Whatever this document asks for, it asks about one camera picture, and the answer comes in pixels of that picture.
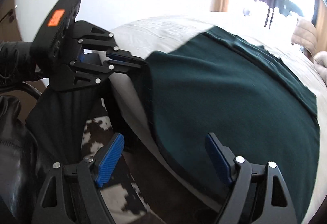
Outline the black leather sleeve forearm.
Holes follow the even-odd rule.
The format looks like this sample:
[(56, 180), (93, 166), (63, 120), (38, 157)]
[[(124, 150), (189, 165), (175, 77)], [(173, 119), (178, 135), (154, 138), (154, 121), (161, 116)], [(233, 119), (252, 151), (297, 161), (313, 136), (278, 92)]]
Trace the black leather sleeve forearm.
[(18, 118), (20, 100), (7, 95), (42, 77), (30, 47), (29, 42), (1, 42), (1, 223), (31, 223), (36, 200), (37, 145)]

